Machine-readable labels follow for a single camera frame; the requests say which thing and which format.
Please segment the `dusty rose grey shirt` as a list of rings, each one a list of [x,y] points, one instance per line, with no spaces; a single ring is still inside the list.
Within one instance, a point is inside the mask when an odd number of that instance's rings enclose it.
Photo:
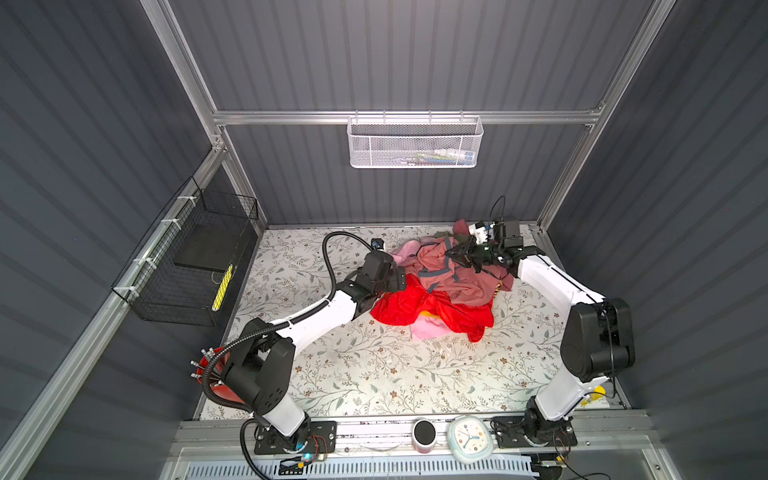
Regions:
[[[446,252],[458,244],[455,238],[422,237],[411,263],[405,267],[429,293],[444,293],[453,304],[478,307],[490,303],[498,292],[512,289],[515,277],[506,269],[490,265],[479,272],[463,267]]]

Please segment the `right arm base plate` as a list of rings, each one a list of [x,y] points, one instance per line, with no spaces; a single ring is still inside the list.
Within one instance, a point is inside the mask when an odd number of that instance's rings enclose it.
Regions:
[[[575,447],[578,439],[570,420],[548,421],[524,416],[495,416],[490,430],[499,448]]]

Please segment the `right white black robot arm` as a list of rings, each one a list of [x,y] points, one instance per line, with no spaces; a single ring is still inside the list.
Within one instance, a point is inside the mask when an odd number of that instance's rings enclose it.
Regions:
[[[566,427],[570,414],[597,388],[636,360],[631,310],[620,298],[597,293],[559,268],[536,246],[526,246],[505,221],[468,226],[463,257],[480,272],[499,266],[542,294],[565,318],[561,366],[528,401],[522,421],[527,439],[543,444]]]

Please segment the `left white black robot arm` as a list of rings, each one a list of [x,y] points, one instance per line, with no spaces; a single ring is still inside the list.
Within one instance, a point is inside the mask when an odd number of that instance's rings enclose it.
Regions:
[[[329,294],[307,309],[276,323],[250,321],[240,337],[216,354],[212,374],[234,395],[230,408],[250,413],[297,450],[306,442],[311,420],[288,393],[294,360],[332,330],[369,311],[386,293],[406,289],[405,269],[381,250],[364,257],[361,267],[332,280]]]

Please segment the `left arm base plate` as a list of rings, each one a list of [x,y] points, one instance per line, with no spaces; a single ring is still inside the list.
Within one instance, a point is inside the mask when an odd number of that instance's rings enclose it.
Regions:
[[[336,448],[338,423],[335,421],[305,421],[289,436],[275,427],[260,427],[255,434],[256,455],[276,455],[298,452],[300,454],[328,454]]]

